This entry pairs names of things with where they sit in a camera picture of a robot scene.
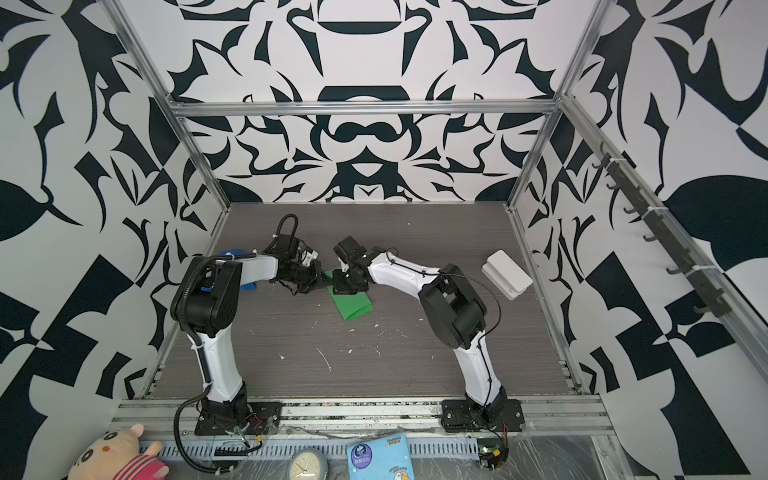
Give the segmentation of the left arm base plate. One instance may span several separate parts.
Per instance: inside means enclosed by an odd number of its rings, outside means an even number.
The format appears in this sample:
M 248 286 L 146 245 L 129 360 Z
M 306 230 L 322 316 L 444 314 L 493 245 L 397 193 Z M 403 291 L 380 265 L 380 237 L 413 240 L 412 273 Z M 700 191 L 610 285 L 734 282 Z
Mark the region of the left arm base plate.
M 281 421 L 281 402 L 227 403 L 203 399 L 195 426 L 198 436 L 234 435 L 239 430 L 246 435 L 260 435 Z

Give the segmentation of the green square paper sheet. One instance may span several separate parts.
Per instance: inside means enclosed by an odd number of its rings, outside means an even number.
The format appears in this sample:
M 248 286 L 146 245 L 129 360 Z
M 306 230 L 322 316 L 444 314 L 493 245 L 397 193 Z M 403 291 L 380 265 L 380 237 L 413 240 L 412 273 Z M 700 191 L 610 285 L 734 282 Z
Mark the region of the green square paper sheet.
M 345 321 L 353 321 L 373 311 L 372 301 L 365 293 L 355 295 L 337 295 L 333 285 L 327 287 L 331 300 Z

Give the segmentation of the plush toy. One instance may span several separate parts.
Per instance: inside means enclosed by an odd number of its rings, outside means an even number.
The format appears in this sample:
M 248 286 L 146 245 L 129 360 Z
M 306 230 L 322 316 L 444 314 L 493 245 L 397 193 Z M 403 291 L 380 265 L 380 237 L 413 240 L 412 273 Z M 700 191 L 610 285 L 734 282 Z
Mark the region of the plush toy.
M 110 431 L 95 440 L 78 456 L 68 479 L 165 479 L 169 467 L 158 458 L 163 445 L 154 441 L 140 452 L 143 424 Z

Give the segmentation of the black hook rail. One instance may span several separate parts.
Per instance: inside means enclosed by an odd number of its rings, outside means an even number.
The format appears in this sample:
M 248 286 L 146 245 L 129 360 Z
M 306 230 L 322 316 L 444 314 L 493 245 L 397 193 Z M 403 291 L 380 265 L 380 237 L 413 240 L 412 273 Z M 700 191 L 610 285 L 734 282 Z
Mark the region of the black hook rail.
M 732 313 L 733 307 L 726 299 L 724 289 L 712 279 L 716 267 L 695 252 L 692 241 L 685 239 L 674 215 L 661 205 L 630 162 L 613 157 L 603 148 L 604 144 L 601 144 L 602 158 L 593 167 L 604 170 L 613 180 L 613 184 L 607 186 L 609 190 L 620 191 L 629 201 L 630 207 L 624 212 L 637 217 L 650 230 L 651 234 L 644 236 L 644 241 L 658 242 L 670 257 L 674 266 L 666 268 L 667 274 L 682 275 L 697 293 L 703 305 L 695 306 L 694 311 L 698 314 L 711 313 L 717 318 Z

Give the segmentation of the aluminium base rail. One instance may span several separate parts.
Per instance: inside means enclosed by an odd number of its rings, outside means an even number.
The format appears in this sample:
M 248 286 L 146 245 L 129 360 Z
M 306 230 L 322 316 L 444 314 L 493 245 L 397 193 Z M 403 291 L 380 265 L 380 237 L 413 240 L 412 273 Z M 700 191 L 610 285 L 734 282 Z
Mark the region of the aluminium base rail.
M 423 436 L 442 436 L 448 432 L 443 420 L 444 400 L 439 397 L 374 398 L 287 398 L 278 399 L 277 413 L 263 409 L 248 421 L 265 434 L 294 434 L 308 437 L 344 438 L 403 430 Z M 168 439 L 179 399 L 143 399 L 122 402 L 109 428 L 118 430 L 140 423 L 145 437 Z M 530 434 L 600 435 L 614 433 L 607 410 L 598 396 L 519 396 L 507 409 L 512 418 L 505 424 L 509 433 L 521 421 Z

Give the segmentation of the blue booklet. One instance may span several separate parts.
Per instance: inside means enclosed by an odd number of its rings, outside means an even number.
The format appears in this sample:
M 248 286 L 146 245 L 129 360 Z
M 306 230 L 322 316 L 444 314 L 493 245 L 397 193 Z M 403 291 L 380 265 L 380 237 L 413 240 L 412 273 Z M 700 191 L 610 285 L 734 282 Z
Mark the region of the blue booklet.
M 414 480 L 410 448 L 404 433 L 347 446 L 351 480 Z

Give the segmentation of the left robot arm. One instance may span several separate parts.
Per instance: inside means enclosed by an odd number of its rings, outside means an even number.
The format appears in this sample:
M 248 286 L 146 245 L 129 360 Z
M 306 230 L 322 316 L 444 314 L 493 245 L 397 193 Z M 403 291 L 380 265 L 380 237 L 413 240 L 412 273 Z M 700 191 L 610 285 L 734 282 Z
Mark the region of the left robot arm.
M 170 313 L 187 335 L 200 367 L 203 418 L 243 423 L 250 415 L 245 382 L 236 366 L 232 324 L 243 286 L 278 283 L 307 294 L 332 283 L 317 252 L 300 240 L 275 237 L 265 251 L 228 250 L 194 258 L 172 300 Z

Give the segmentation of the small electronics board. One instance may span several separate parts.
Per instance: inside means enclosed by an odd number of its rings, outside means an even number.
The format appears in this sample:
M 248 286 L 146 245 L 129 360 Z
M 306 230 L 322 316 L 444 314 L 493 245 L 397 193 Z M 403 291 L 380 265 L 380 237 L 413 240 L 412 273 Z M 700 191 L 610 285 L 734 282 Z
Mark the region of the small electronics board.
M 498 438 L 479 438 L 478 463 L 482 468 L 488 470 L 498 470 L 508 458 L 508 446 Z

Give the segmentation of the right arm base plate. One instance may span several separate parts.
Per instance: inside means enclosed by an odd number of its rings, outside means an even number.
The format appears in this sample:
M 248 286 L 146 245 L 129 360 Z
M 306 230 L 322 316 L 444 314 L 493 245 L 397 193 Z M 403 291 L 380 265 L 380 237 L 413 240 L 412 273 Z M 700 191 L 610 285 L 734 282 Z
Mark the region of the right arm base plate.
M 516 399 L 498 397 L 489 406 L 480 407 L 469 399 L 443 400 L 440 403 L 440 424 L 448 433 L 521 432 L 525 423 L 521 403 Z

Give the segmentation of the round clock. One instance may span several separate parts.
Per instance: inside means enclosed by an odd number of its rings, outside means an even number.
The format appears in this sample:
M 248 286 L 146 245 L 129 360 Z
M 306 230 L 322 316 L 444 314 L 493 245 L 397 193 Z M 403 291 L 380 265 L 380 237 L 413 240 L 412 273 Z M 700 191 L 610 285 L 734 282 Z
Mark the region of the round clock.
M 289 480 L 326 480 L 327 475 L 328 459 L 322 452 L 313 448 L 297 452 L 287 469 Z

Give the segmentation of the white box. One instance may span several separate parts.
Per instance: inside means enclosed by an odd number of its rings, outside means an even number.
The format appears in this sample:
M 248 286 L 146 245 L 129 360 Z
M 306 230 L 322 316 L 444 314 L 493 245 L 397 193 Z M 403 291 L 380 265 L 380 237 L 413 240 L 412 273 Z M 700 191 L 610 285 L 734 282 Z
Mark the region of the white box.
M 533 279 L 503 250 L 490 255 L 481 272 L 509 300 L 516 299 L 533 285 Z

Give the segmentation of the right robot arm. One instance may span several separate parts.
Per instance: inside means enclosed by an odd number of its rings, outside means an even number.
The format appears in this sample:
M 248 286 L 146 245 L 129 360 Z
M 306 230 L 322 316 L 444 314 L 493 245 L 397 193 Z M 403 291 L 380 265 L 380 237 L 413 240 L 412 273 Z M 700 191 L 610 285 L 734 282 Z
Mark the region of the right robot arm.
M 487 307 L 472 280 L 454 264 L 422 266 L 390 250 L 368 249 L 351 236 L 334 253 L 342 265 L 333 272 L 334 293 L 362 293 L 376 284 L 417 299 L 435 336 L 456 356 L 470 410 L 486 422 L 496 420 L 507 395 L 487 348 Z

